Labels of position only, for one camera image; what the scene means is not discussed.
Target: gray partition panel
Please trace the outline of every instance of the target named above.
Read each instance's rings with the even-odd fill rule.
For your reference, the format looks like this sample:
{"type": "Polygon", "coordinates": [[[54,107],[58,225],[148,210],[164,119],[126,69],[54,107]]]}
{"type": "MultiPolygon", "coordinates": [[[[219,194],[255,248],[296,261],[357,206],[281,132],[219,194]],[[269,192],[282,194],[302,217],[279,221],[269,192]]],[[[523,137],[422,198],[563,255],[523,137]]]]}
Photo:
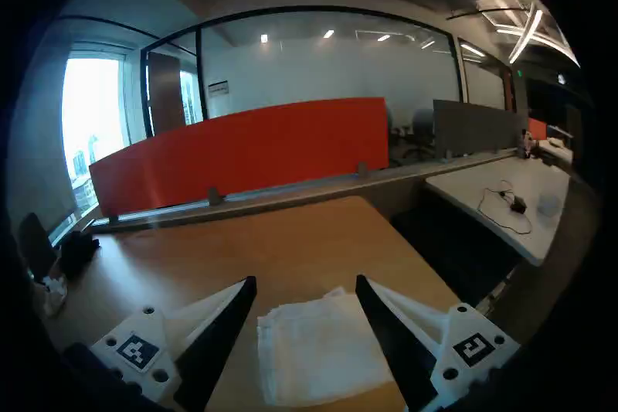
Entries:
{"type": "Polygon", "coordinates": [[[526,128],[520,114],[446,100],[433,101],[433,123],[437,158],[513,148],[526,128]]]}

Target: black cable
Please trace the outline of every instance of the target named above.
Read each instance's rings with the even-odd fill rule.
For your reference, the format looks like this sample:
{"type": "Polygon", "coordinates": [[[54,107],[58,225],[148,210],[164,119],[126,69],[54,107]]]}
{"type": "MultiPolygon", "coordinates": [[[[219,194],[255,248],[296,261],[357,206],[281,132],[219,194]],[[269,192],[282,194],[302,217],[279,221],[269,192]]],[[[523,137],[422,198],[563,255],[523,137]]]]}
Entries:
{"type": "Polygon", "coordinates": [[[482,215],[483,217],[485,217],[486,219],[490,220],[491,222],[495,223],[497,226],[501,227],[501,228],[505,228],[505,229],[509,229],[509,230],[513,230],[517,235],[529,235],[530,233],[532,233],[532,222],[530,222],[530,219],[528,218],[528,216],[526,216],[525,214],[522,214],[522,216],[528,221],[528,224],[530,225],[530,230],[528,230],[527,232],[520,232],[519,230],[514,229],[512,226],[508,226],[508,225],[502,225],[501,223],[496,222],[494,219],[492,219],[491,217],[489,217],[486,213],[484,213],[482,210],[480,210],[480,207],[483,205],[483,201],[485,200],[485,193],[487,191],[490,191],[492,193],[497,193],[498,195],[500,195],[500,197],[509,205],[512,204],[513,199],[511,200],[511,203],[508,202],[507,198],[507,194],[512,194],[513,197],[515,196],[515,194],[513,193],[513,185],[507,181],[507,180],[501,180],[501,182],[505,182],[508,183],[511,188],[510,189],[504,189],[504,190],[493,190],[491,188],[483,188],[483,197],[480,199],[480,202],[478,203],[477,206],[477,212],[482,215]]]}

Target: white wall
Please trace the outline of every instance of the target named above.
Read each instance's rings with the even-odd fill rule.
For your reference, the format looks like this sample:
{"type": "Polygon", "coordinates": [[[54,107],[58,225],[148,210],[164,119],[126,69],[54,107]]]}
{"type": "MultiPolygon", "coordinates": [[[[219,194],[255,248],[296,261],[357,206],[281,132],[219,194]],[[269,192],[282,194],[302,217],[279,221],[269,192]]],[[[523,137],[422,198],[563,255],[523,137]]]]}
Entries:
{"type": "MultiPolygon", "coordinates": [[[[69,0],[60,15],[92,15],[163,36],[198,21],[179,0],[69,0]]],[[[82,20],[55,21],[26,72],[9,135],[7,203],[12,227],[36,213],[50,230],[75,209],[66,171],[62,93],[73,50],[125,55],[125,106],[131,141],[145,138],[139,49],[153,39],[116,26],[82,20]]]]}
{"type": "Polygon", "coordinates": [[[502,79],[474,64],[463,62],[468,85],[468,102],[504,109],[504,82],[502,79]]]}
{"type": "Polygon", "coordinates": [[[179,0],[69,0],[60,14],[96,16],[157,36],[168,35],[199,21],[198,16],[179,0]]]}
{"type": "Polygon", "coordinates": [[[47,230],[75,209],[62,136],[62,94],[70,38],[50,28],[36,50],[11,121],[7,206],[13,230],[35,213],[47,230]]]}
{"type": "Polygon", "coordinates": [[[384,97],[393,126],[401,126],[434,99],[459,100],[450,54],[387,42],[284,40],[207,49],[203,63],[206,87],[229,85],[225,96],[209,97],[205,89],[210,117],[297,101],[384,97]]]}

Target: white desk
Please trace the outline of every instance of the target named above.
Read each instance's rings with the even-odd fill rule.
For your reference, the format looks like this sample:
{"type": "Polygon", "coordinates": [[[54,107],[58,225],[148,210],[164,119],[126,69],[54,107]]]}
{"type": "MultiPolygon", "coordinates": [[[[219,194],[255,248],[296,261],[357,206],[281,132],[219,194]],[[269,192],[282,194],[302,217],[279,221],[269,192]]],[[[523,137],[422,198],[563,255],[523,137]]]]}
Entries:
{"type": "Polygon", "coordinates": [[[538,142],[538,146],[544,152],[548,152],[550,155],[554,155],[556,158],[560,158],[569,165],[573,163],[573,152],[568,148],[560,148],[549,143],[548,140],[541,140],[538,142]]]}
{"type": "MultiPolygon", "coordinates": [[[[556,167],[544,165],[540,159],[506,158],[429,177],[427,185],[494,231],[531,264],[539,266],[547,255],[562,216],[569,175],[556,167]],[[513,185],[514,193],[526,202],[528,208],[525,215],[532,224],[530,234],[519,235],[502,228],[477,211],[484,188],[508,188],[508,184],[501,180],[508,180],[513,185]],[[541,192],[551,192],[561,201],[560,211],[551,218],[537,211],[541,192]]],[[[530,230],[528,221],[521,214],[512,212],[497,193],[486,192],[481,210],[502,225],[522,232],[530,230]]]]}

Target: skyscraper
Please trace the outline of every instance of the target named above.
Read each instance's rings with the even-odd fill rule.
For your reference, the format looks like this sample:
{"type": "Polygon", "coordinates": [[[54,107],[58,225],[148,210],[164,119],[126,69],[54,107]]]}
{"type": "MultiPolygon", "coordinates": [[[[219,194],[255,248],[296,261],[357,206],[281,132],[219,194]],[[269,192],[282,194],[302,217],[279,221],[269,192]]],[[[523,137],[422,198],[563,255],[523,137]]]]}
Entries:
{"type": "Polygon", "coordinates": [[[73,156],[73,167],[75,168],[75,175],[79,177],[80,175],[86,175],[88,169],[86,168],[86,158],[83,155],[83,151],[79,150],[73,156]]]}
{"type": "Polygon", "coordinates": [[[88,157],[90,159],[90,164],[97,162],[97,142],[99,138],[96,135],[91,135],[88,139],[88,157]]]}

